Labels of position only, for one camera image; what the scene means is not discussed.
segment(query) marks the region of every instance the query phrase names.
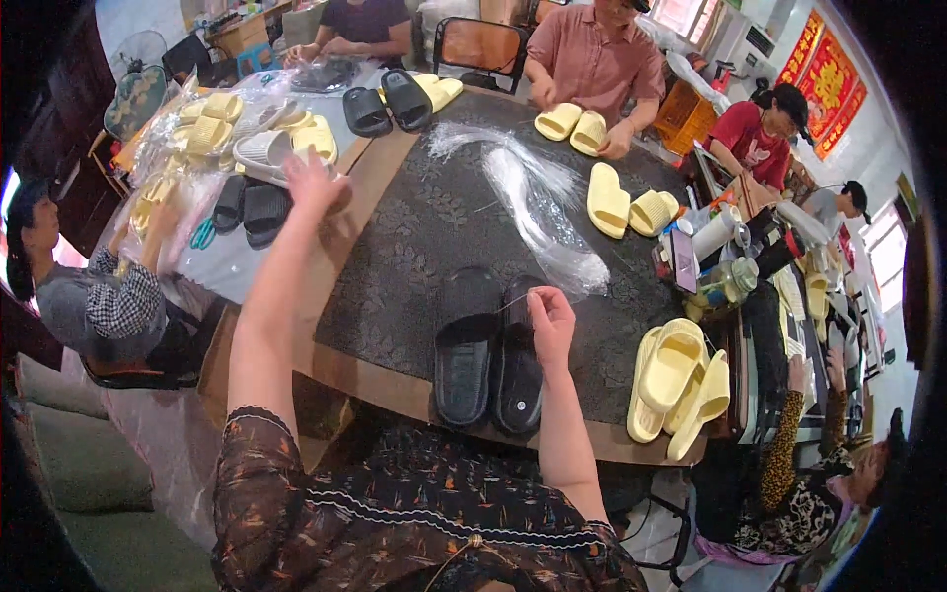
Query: scissors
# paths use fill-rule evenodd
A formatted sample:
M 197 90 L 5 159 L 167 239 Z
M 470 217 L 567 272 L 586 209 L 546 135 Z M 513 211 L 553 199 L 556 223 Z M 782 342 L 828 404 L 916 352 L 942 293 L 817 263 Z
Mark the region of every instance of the scissors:
M 214 229 L 214 223 L 210 218 L 205 219 L 194 229 L 194 234 L 190 235 L 190 248 L 203 251 L 208 248 L 217 236 L 217 230 Z

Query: red shirt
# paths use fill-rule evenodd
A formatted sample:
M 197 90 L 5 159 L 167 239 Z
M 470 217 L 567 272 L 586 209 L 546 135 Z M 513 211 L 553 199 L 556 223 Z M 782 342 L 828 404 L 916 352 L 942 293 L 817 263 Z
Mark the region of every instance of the red shirt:
M 714 139 L 752 171 L 754 179 L 779 191 L 786 188 L 789 142 L 763 132 L 755 102 L 743 100 L 731 105 L 710 130 L 705 150 L 710 150 L 710 141 Z

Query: patterned dress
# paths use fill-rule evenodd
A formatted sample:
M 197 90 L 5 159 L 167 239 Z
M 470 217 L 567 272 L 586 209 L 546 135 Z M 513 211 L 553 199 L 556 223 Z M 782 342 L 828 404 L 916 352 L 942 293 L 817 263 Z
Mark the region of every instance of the patterned dress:
M 647 590 L 611 527 L 505 469 L 397 428 L 361 466 L 306 475 L 283 422 L 242 407 L 218 461 L 214 574 L 227 591 Z

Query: wire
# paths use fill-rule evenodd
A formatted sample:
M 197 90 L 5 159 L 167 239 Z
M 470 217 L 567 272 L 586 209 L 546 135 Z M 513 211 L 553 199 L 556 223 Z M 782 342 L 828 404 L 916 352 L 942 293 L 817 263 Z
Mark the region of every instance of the wire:
M 629 539 L 634 539 L 634 538 L 638 535 L 638 533 L 641 532 L 641 529 L 645 528 L 645 523 L 648 522 L 648 515 L 649 515 L 649 514 L 651 514 L 651 498 L 650 498 L 650 497 L 648 498 L 648 509 L 645 510 L 645 519 L 641 521 L 641 526 L 638 527 L 638 530 L 636 530 L 633 535 L 631 535 L 631 536 L 626 536 L 625 538 L 621 539 L 621 540 L 618 541 L 618 542 L 619 542 L 619 543 L 624 543 L 625 541 L 627 541 L 627 540 L 629 540 Z

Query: green scissors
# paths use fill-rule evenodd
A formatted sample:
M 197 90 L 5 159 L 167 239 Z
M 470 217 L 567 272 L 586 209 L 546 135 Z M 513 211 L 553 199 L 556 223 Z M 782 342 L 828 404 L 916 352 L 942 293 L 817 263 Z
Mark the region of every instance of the green scissors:
M 217 230 L 214 229 L 214 223 L 210 218 L 205 219 L 194 229 L 194 234 L 190 235 L 190 248 L 203 251 L 208 248 L 217 236 Z

